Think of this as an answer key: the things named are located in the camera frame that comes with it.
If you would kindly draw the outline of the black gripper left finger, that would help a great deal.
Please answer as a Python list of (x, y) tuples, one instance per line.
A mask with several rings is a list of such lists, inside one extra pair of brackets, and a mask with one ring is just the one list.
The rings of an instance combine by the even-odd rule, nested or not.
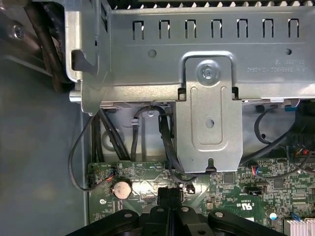
[(169, 233), (170, 189), (159, 188), (157, 206), (139, 215), (123, 209), (86, 225), (70, 236), (167, 236)]

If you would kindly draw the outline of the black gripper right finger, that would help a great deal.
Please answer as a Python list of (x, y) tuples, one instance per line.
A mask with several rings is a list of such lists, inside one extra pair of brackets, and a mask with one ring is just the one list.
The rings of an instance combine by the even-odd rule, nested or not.
[(178, 188), (170, 189), (171, 209), (179, 236), (272, 236), (273, 230), (225, 210), (212, 210), (207, 217), (183, 206)]

